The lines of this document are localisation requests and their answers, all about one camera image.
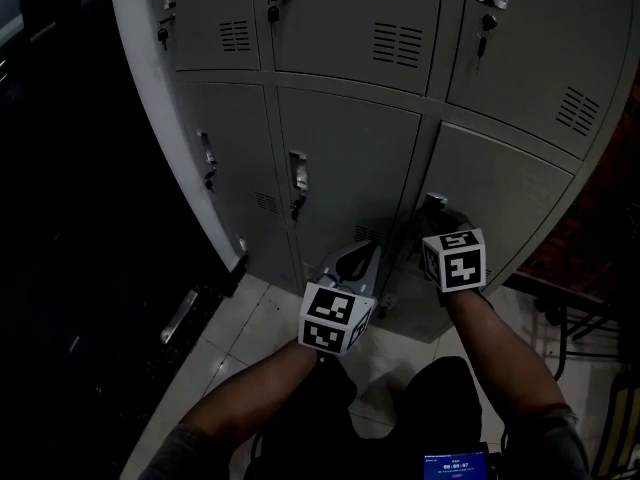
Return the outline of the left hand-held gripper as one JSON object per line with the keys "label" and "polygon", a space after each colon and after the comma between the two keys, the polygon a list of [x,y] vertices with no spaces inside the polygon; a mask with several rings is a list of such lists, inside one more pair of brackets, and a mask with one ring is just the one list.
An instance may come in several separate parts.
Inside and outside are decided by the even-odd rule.
{"label": "left hand-held gripper", "polygon": [[306,285],[298,342],[343,356],[366,331],[377,305],[373,296],[382,249],[372,240],[354,242],[329,254]]}

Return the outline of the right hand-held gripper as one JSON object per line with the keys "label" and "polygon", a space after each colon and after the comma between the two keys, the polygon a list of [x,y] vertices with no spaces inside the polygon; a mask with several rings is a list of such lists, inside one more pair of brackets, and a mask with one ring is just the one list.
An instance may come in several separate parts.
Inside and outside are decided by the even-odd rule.
{"label": "right hand-held gripper", "polygon": [[[416,213],[421,233],[440,233],[443,206],[425,201]],[[461,212],[443,210],[442,235],[422,238],[424,269],[442,293],[481,288],[486,285],[486,247],[482,231]]]}

